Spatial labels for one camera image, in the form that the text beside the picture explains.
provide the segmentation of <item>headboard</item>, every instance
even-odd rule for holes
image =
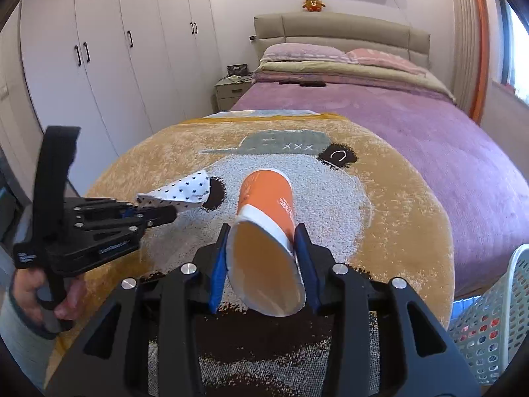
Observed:
[[[258,15],[254,25],[259,58],[276,43],[310,43],[343,52],[366,47],[429,68],[430,35],[400,23],[343,13],[297,12]]]

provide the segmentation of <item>nightstand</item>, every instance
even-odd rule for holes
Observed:
[[[226,78],[218,81],[215,85],[215,94],[219,111],[230,110],[251,86],[251,76]]]

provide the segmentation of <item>orange paper cup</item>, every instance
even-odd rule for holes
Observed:
[[[249,308],[286,317],[305,304],[294,259],[292,186],[279,170],[260,169],[242,183],[237,217],[229,232],[229,282]]]

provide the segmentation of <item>gray sleeve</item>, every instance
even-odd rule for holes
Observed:
[[[35,334],[15,309],[11,297],[6,294],[0,311],[0,335],[24,374],[42,390],[55,341]]]

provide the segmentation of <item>screw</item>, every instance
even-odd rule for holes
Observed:
[[[123,289],[133,289],[136,286],[136,279],[133,277],[128,277],[121,281],[121,288]]]
[[[404,289],[408,286],[408,282],[406,282],[403,278],[401,277],[396,277],[395,279],[393,279],[391,281],[391,284],[396,288],[396,289]]]
[[[197,266],[195,266],[192,262],[186,262],[186,264],[180,267],[180,271],[184,275],[192,275],[193,273],[197,271]]]
[[[340,264],[339,262],[332,266],[332,271],[337,275],[345,275],[349,269],[345,264]]]

